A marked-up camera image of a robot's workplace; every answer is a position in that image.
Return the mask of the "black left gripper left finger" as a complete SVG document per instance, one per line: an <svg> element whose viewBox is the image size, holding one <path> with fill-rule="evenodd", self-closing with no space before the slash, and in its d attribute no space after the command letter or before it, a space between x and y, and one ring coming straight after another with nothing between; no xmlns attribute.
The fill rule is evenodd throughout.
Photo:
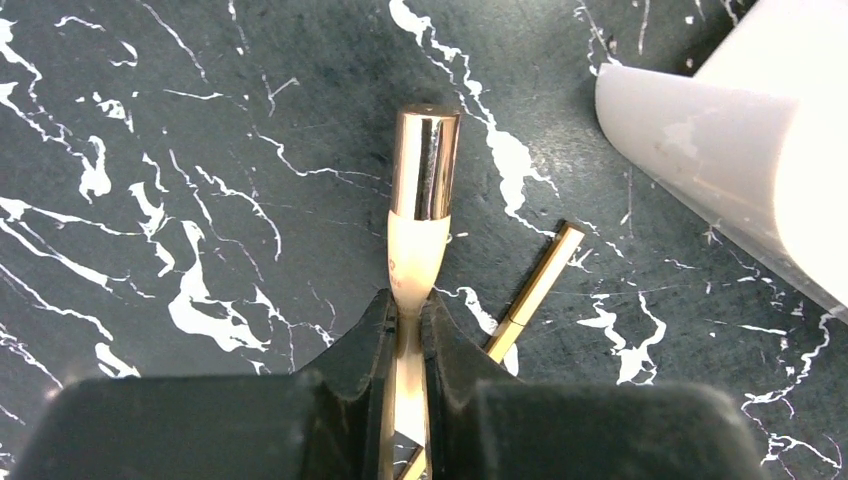
<svg viewBox="0 0 848 480"><path fill-rule="evenodd" d="M397 310L379 291L300 370L85 380L49 405L14 479L389 479Z"/></svg>

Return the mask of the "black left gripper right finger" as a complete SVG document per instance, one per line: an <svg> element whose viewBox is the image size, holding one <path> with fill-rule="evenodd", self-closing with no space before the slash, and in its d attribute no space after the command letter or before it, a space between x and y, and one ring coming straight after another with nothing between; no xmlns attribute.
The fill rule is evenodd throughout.
<svg viewBox="0 0 848 480"><path fill-rule="evenodd" d="M421 313L433 479L763 479L744 417L702 384L525 382Z"/></svg>

